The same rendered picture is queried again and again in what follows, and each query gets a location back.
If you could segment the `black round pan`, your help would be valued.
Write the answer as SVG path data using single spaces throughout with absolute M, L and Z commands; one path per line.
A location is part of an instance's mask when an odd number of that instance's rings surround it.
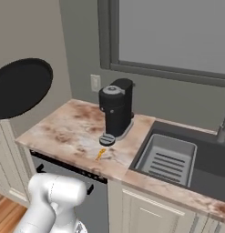
M 16 60 L 0 68 L 0 120 L 20 116 L 40 103 L 53 81 L 53 69 L 40 58 Z

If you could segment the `cream cabinet door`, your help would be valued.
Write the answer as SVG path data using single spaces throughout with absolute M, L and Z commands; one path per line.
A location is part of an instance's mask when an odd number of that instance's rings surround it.
M 194 214 L 122 190 L 122 233 L 189 233 Z

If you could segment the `cream tall cabinet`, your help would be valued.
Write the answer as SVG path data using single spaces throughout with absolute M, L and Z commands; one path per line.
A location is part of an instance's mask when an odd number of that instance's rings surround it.
M 35 173 L 29 150 L 15 142 L 9 120 L 0 120 L 0 194 L 28 208 L 28 183 Z

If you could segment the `black coffee machine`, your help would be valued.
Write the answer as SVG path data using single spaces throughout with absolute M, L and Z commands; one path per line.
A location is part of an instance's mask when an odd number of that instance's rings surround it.
M 133 126 L 133 86 L 132 80 L 119 78 L 99 90 L 99 109 L 105 113 L 106 124 L 99 143 L 104 147 L 111 147 L 123 139 Z

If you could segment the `small orange food piece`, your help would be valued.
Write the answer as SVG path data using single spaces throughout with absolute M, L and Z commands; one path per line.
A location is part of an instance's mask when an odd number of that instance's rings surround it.
M 97 157 L 95 158 L 95 160 L 98 161 L 105 152 L 106 152 L 105 148 L 100 149 L 99 152 L 97 153 Z

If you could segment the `grey dish rack tray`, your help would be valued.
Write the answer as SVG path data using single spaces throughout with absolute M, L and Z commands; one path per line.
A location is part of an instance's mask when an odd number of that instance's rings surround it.
M 194 143 L 153 134 L 135 169 L 167 181 L 190 187 L 198 147 Z

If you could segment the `grey dishwasher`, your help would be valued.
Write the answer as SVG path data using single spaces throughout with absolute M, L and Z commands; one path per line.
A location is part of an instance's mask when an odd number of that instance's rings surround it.
M 76 214 L 86 226 L 88 233 L 109 233 L 107 179 L 33 150 L 30 153 L 35 168 L 43 164 L 43 170 L 47 173 L 77 178 L 86 184 L 87 189 L 94 185 L 91 194 L 87 195 L 85 201 L 76 207 Z

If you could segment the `grey framed window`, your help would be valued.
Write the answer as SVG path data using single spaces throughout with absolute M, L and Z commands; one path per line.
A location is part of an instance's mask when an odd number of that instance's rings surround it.
M 100 66 L 225 87 L 225 0 L 97 0 Z

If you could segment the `dark grey sink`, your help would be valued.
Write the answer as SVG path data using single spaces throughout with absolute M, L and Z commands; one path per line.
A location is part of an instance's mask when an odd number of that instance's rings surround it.
M 153 134 L 174 137 L 194 143 L 198 147 L 190 187 L 185 187 L 135 169 L 135 165 L 145 145 Z M 139 174 L 225 202 L 225 143 L 219 143 L 217 137 L 212 134 L 157 121 L 147 133 L 129 168 Z

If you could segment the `grey metal tap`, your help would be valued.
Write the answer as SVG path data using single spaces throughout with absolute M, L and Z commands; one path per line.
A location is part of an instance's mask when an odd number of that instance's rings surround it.
M 217 133 L 217 141 L 219 143 L 224 143 L 225 142 L 225 117 L 223 122 L 220 124 L 220 128 Z

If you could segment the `white wall socket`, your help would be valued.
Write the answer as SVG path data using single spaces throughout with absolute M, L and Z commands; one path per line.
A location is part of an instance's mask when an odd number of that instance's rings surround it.
M 91 75 L 91 89 L 93 92 L 98 92 L 101 88 L 101 79 L 100 76 Z

